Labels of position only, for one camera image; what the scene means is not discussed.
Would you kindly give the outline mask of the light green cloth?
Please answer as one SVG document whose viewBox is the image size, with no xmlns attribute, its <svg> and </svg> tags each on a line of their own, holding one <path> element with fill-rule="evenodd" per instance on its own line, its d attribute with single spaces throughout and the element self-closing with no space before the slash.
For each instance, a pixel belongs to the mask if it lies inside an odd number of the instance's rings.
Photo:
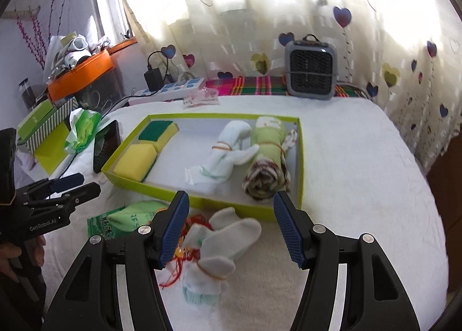
<svg viewBox="0 0 462 331">
<path fill-rule="evenodd" d="M 109 214 L 108 221 L 113 229 L 114 237 L 127 236 L 142 225 L 149 225 L 157 212 L 167 206 L 158 201 L 140 201 Z"/>
</svg>

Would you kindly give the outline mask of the plain yellow sponge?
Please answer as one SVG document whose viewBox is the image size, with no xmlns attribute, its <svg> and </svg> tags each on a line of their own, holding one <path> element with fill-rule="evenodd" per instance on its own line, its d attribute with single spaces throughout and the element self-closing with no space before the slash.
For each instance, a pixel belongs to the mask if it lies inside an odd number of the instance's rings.
<svg viewBox="0 0 462 331">
<path fill-rule="evenodd" d="M 143 182 L 156 159 L 157 151 L 150 143 L 132 144 L 115 164 L 113 173 L 125 179 Z"/>
</svg>

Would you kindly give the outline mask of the red tassel mask ornament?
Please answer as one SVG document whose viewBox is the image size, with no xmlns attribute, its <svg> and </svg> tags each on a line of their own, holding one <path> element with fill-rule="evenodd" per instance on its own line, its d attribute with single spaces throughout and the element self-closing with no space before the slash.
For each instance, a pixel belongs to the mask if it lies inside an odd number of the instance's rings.
<svg viewBox="0 0 462 331">
<path fill-rule="evenodd" d="M 194 225 L 202 225 L 209 230 L 213 230 L 211 224 L 202 214 L 194 214 L 186 219 L 178 240 L 177 247 L 175 249 L 174 256 L 172 260 L 170 260 L 170 263 L 174 264 L 173 270 L 168 279 L 159 285 L 161 289 L 171 287 L 177 281 L 179 281 L 185 262 L 196 261 L 199 259 L 200 253 L 198 248 L 182 246 L 187 233 L 189 233 L 190 229 Z"/>
</svg>

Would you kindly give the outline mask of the green-topped yellow sponge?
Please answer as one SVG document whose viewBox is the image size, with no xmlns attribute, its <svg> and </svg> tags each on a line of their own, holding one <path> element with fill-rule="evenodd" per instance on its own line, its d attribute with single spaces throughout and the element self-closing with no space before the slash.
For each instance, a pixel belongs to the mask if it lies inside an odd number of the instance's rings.
<svg viewBox="0 0 462 331">
<path fill-rule="evenodd" d="M 151 121 L 139 134 L 139 141 L 152 144 L 160 153 L 178 131 L 173 121 Z"/>
</svg>

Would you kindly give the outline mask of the green floral towel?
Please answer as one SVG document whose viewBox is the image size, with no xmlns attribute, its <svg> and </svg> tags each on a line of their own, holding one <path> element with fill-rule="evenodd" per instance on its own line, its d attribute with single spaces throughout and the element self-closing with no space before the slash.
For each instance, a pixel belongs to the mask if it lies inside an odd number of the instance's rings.
<svg viewBox="0 0 462 331">
<path fill-rule="evenodd" d="M 295 147 L 298 133 L 287 129 L 282 120 L 273 116 L 260 116 L 251 135 L 251 144 L 258 151 L 243 179 L 243 192 L 254 201 L 266 201 L 277 192 L 289 190 L 290 171 L 287 154 Z"/>
</svg>

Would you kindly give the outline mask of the green wipes packet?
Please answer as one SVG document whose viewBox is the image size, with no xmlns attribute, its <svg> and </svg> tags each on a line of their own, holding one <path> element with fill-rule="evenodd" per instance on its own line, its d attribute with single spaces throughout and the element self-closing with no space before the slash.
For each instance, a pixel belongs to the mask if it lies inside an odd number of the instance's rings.
<svg viewBox="0 0 462 331">
<path fill-rule="evenodd" d="M 109 217 L 116 212 L 122 211 L 124 207 L 116 208 L 109 212 L 104 212 L 100 215 L 87 219 L 87 237 L 94 235 L 102 236 L 105 240 L 114 240 L 126 235 L 125 231 L 118 229 L 110 220 Z"/>
</svg>

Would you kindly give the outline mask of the striped green gift box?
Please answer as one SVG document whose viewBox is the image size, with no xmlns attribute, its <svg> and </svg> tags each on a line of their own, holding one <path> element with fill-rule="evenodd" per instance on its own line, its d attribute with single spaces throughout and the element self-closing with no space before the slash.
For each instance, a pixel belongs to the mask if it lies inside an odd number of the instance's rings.
<svg viewBox="0 0 462 331">
<path fill-rule="evenodd" d="M 34 153 L 48 135 L 78 107 L 75 97 L 65 100 L 58 107 L 50 100 L 42 101 L 17 126 L 17 144 L 25 146 L 31 153 Z"/>
</svg>

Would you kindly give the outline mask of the green tissue pack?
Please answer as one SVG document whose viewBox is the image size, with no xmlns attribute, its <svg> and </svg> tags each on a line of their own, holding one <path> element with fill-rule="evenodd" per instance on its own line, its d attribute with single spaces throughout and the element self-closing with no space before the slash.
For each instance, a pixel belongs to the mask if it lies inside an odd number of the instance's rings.
<svg viewBox="0 0 462 331">
<path fill-rule="evenodd" d="M 97 111 L 77 108 L 70 113 L 70 132 L 64 144 L 68 154 L 79 154 L 93 140 L 102 115 Z"/>
</svg>

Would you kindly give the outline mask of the dark glass jar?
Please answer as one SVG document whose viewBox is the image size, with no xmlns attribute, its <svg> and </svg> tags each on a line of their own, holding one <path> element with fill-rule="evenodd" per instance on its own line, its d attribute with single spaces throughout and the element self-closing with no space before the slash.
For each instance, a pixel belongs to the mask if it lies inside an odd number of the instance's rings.
<svg viewBox="0 0 462 331">
<path fill-rule="evenodd" d="M 31 111 L 36 103 L 36 96 L 34 95 L 34 91 L 28 81 L 28 78 L 21 81 L 18 87 L 27 110 Z"/>
</svg>

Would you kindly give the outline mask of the orange storage box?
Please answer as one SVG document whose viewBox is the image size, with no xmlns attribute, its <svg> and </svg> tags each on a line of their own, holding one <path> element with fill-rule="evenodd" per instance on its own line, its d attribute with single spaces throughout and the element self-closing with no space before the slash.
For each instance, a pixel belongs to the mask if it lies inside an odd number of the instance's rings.
<svg viewBox="0 0 462 331">
<path fill-rule="evenodd" d="M 113 68 L 113 62 L 107 50 L 88 58 L 48 85 L 50 101 L 55 103 L 67 96 L 74 95 Z"/>
</svg>

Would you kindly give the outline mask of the white towel table cover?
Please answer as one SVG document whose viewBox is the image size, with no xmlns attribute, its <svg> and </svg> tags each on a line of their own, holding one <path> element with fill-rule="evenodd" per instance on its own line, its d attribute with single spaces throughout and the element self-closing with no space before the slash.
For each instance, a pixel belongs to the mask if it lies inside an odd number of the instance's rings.
<svg viewBox="0 0 462 331">
<path fill-rule="evenodd" d="M 435 199 L 396 126 L 363 98 L 224 96 L 200 113 L 296 117 L 304 143 L 302 206 L 341 236 L 372 234 L 402 281 L 420 327 L 446 306 L 446 237 Z M 288 330 L 306 273 L 287 252 L 275 223 L 237 260 L 216 306 L 188 304 L 179 285 L 162 290 L 175 330 Z"/>
</svg>

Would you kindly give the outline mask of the pink flower branches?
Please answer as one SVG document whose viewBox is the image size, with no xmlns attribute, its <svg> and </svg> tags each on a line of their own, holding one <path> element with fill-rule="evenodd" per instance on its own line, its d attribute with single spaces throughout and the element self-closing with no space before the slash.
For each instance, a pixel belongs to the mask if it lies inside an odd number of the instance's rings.
<svg viewBox="0 0 462 331">
<path fill-rule="evenodd" d="M 45 69 L 46 56 L 52 36 L 58 35 L 61 30 L 66 4 L 67 0 L 61 0 L 60 4 L 58 4 L 58 0 L 50 0 L 48 21 L 46 21 L 45 28 L 39 18 L 40 6 L 36 8 L 28 6 L 25 11 L 19 11 L 17 8 L 12 10 L 12 17 L 20 30 L 22 39 L 42 70 Z"/>
</svg>

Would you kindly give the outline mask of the white power strip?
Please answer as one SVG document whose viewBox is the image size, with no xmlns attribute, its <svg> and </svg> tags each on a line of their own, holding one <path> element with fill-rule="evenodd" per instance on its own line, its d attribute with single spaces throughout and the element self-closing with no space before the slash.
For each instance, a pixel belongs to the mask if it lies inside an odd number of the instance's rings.
<svg viewBox="0 0 462 331">
<path fill-rule="evenodd" d="M 183 84 L 169 83 L 159 91 L 151 93 L 148 89 L 128 99 L 130 106 L 158 101 L 182 100 L 195 90 L 205 87 L 205 78 L 193 78 Z"/>
</svg>

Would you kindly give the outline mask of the grey portable heater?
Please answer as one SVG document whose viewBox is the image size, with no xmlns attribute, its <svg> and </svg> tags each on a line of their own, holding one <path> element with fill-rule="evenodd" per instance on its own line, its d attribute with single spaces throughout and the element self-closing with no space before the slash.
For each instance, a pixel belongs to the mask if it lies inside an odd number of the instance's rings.
<svg viewBox="0 0 462 331">
<path fill-rule="evenodd" d="M 337 52 L 314 35 L 285 46 L 287 90 L 291 96 L 329 100 L 338 79 Z"/>
</svg>

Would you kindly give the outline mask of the heart-patterned curtain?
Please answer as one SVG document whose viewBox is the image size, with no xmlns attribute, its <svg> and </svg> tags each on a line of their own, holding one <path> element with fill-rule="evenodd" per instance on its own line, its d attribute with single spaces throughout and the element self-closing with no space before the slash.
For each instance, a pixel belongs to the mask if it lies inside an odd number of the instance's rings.
<svg viewBox="0 0 462 331">
<path fill-rule="evenodd" d="M 283 75 L 292 40 L 337 52 L 429 171 L 461 131 L 461 17 L 450 0 L 122 0 L 150 63 L 209 79 Z"/>
</svg>

